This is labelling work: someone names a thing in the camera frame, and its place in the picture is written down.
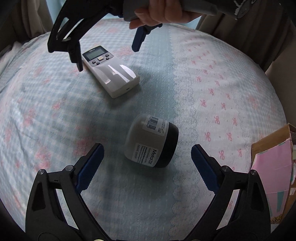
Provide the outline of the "person's right hand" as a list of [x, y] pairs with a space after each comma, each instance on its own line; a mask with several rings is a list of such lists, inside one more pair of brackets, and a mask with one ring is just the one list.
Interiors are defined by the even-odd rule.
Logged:
[[129, 23], [131, 30], [144, 25], [153, 27], [158, 24], [186, 24], [202, 15], [182, 10], [180, 1], [149, 1], [147, 7], [138, 8], [134, 13], [137, 19]]

